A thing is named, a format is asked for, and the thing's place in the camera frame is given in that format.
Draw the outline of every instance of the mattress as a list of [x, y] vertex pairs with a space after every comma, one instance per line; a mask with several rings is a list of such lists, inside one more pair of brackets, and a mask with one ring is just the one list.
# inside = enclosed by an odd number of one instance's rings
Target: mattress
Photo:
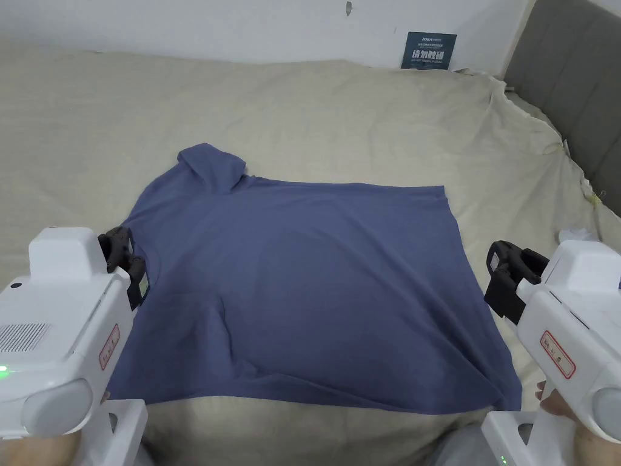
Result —
[[[0, 44], [0, 282], [27, 273], [45, 226], [106, 231], [185, 147], [209, 142], [277, 180], [444, 185], [479, 284], [498, 239], [551, 255], [587, 228], [621, 248], [548, 123], [468, 72], [347, 62], [239, 65]], [[497, 319], [536, 406], [543, 376]], [[246, 398], [150, 406], [145, 441], [166, 464], [414, 465], [485, 410], [421, 416]]]

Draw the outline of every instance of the speaker grille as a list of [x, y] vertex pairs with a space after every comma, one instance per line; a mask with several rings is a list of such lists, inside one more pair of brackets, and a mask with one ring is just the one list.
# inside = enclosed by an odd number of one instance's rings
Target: speaker grille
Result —
[[49, 328], [49, 324], [11, 324], [0, 326], [0, 353], [33, 351]]

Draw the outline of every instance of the sign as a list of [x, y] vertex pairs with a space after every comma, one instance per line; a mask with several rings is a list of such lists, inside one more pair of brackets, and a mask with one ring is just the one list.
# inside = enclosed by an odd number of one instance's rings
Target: sign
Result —
[[455, 47], [456, 34], [409, 32], [401, 68], [447, 70]]
[[576, 364], [547, 330], [542, 335], [541, 344], [545, 352], [548, 353], [548, 356], [550, 356], [554, 364], [556, 364], [556, 367], [558, 367], [558, 370], [569, 380], [576, 372]]

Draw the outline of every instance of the dark blue sign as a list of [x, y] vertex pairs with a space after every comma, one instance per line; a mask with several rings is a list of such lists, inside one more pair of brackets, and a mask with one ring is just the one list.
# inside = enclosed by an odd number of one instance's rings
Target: dark blue sign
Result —
[[447, 70], [455, 47], [456, 34], [409, 32], [401, 68]]

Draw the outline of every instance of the white wall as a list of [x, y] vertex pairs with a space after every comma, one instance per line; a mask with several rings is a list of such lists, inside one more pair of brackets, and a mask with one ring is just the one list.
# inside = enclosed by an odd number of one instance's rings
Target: white wall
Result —
[[621, 0], [591, 0], [593, 3], [603, 6], [614, 14], [621, 16]]
[[0, 0], [0, 35], [90, 50], [399, 67], [408, 31], [458, 34], [451, 67], [500, 73], [532, 0]]

